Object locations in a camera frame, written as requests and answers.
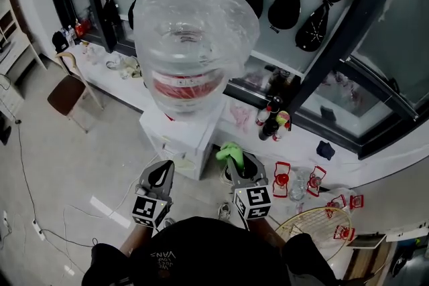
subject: wooden chair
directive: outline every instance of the wooden chair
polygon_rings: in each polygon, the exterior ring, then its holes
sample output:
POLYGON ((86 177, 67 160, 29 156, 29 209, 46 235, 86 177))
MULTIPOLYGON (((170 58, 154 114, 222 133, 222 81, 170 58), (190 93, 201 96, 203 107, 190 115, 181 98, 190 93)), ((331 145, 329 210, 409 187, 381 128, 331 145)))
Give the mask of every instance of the wooden chair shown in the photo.
POLYGON ((85 133, 88 131, 80 125, 76 119, 72 117, 72 111, 74 105, 79 101, 80 98, 85 98, 84 95, 85 89, 88 90, 89 94, 93 97, 97 105, 104 110, 100 100, 95 96, 94 91, 88 85, 84 79, 82 73, 80 72, 78 66, 76 65, 76 58, 73 54, 68 52, 62 52, 55 55, 55 59, 58 60, 62 69, 67 73, 67 76, 60 81, 60 83, 55 87, 48 97, 48 102, 51 106, 56 109, 61 115, 64 115, 68 120, 74 121, 85 133), (70 58, 72 60, 72 67, 76 70, 76 73, 80 77, 80 80, 73 75, 70 75, 67 71, 66 66, 64 65, 61 57, 70 58))

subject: glass window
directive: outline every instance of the glass window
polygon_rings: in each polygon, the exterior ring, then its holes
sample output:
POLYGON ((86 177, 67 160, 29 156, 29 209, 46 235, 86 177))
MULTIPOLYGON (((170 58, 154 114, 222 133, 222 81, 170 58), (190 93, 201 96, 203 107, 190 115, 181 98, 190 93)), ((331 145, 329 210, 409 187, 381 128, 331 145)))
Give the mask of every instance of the glass window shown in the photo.
POLYGON ((344 74, 332 71, 308 97, 303 109, 360 137, 391 114, 391 109, 344 74))
POLYGON ((429 0, 387 0, 354 57, 397 84, 416 109, 429 93, 429 0))

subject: tiled floor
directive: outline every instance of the tiled floor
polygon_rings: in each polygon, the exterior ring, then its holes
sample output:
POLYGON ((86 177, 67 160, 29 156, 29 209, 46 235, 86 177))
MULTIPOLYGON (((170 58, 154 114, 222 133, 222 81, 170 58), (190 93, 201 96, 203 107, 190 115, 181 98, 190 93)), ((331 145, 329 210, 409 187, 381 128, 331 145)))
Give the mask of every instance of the tiled floor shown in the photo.
MULTIPOLYGON (((76 119, 90 129, 87 135, 58 114, 46 98, 63 76, 53 63, 47 72, 35 67, 22 87, 25 102, 18 117, 22 120, 23 162, 38 222, 42 228, 64 235, 64 211, 67 239, 92 245, 96 237, 99 242, 119 247, 133 224, 125 228, 114 220, 90 217, 68 205, 103 216, 90 203, 95 197, 115 209, 155 153, 139 126, 140 114, 105 95, 97 93, 105 104, 103 112, 91 97, 76 110, 76 119)), ((175 220, 216 217, 219 204, 231 199, 230 188, 220 182, 219 175, 220 167, 213 156, 199 182, 176 174, 170 216, 175 220)), ((117 211, 125 221, 131 219, 133 201, 132 188, 117 211)), ((282 209, 284 205, 280 204, 271 214, 276 217, 282 209)), ((13 232, 0 251, 0 268, 13 285, 80 285, 81 271, 90 265, 90 249, 67 244, 70 258, 76 263, 71 264, 71 275, 64 269, 70 266, 68 257, 42 242, 32 227, 32 203, 21 170, 16 126, 8 145, 0 147, 0 215, 3 210, 8 213, 13 232)), ((231 222, 242 226, 235 209, 231 222)), ((0 230, 4 236, 3 225, 0 230)), ((66 251, 63 240, 45 233, 50 242, 66 251)))

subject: clear plastic bag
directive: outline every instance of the clear plastic bag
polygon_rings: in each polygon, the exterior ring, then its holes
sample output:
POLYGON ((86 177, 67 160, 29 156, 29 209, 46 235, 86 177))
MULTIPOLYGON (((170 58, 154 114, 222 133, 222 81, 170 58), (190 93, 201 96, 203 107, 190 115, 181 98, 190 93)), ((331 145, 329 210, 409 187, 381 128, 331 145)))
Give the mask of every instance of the clear plastic bag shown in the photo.
POLYGON ((137 0, 135 47, 158 106, 178 120, 203 117, 230 78, 244 74, 259 37, 245 0, 137 0))

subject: green cloth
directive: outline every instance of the green cloth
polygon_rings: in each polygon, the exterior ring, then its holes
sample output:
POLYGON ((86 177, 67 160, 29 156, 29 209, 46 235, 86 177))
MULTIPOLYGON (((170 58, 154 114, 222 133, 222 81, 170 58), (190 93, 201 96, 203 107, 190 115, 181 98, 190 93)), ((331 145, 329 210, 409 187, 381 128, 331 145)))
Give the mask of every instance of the green cloth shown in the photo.
POLYGON ((222 144, 221 150, 216 154, 216 158, 219 161, 222 161, 228 156, 231 156, 235 160, 235 164, 239 169, 244 169, 243 150, 238 144, 234 142, 226 142, 222 144))

